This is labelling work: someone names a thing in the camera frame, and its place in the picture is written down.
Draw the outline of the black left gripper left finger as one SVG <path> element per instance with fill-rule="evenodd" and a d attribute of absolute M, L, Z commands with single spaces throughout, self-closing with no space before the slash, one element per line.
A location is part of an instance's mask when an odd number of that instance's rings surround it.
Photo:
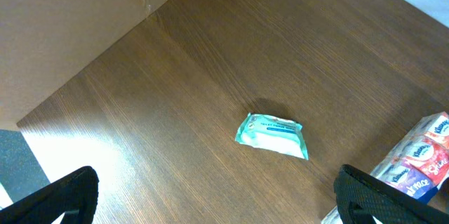
<path fill-rule="evenodd" d="M 91 224 L 98 205 L 99 178 L 91 166 L 65 177 L 1 210 L 1 223 Z"/>

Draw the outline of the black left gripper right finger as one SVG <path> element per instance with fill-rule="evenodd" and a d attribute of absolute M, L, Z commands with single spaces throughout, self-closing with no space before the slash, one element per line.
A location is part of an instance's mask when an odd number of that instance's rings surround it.
<path fill-rule="evenodd" d="M 340 167 L 333 187 L 343 223 L 448 224 L 448 214 L 348 164 Z"/>

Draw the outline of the colourful Kleenex tissue pack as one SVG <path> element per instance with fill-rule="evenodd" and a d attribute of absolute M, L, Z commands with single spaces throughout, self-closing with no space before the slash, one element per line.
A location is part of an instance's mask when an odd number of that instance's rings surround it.
<path fill-rule="evenodd" d="M 368 174 L 429 206 L 448 182 L 448 113 L 422 118 Z M 322 221 L 343 223 L 337 205 Z"/>

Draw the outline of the teal wet wipes packet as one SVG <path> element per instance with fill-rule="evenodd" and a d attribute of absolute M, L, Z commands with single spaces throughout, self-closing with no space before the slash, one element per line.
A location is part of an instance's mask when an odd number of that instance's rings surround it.
<path fill-rule="evenodd" d="M 254 148 L 309 159 L 302 125 L 268 114 L 249 113 L 239 126 L 235 141 Z"/>

